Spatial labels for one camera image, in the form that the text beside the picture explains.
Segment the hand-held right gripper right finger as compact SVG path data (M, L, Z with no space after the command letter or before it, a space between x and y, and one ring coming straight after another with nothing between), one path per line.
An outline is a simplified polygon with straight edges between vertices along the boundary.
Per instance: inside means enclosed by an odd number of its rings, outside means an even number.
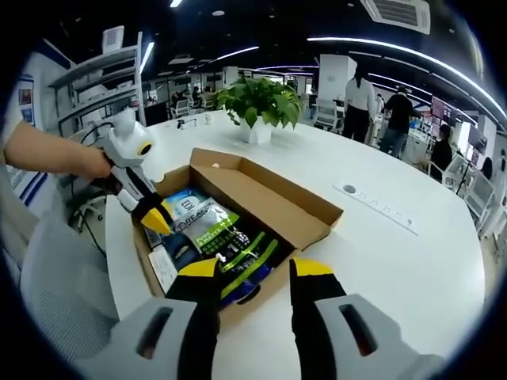
M289 262L292 331L303 379L439 379L444 361L422 355L396 321L358 294L346 294L326 265Z

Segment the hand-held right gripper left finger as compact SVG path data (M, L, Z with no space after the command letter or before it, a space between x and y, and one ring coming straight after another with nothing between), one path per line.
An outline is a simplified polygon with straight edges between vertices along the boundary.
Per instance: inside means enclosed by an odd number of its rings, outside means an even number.
M220 328L218 263L183 268L112 329L109 343L77 366L85 379L209 379Z

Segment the person's left hand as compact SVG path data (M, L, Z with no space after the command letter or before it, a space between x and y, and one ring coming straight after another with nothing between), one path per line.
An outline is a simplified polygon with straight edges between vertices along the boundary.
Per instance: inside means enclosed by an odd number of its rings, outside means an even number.
M118 184L112 176L112 166L102 150L86 147L80 176L108 194L118 193Z

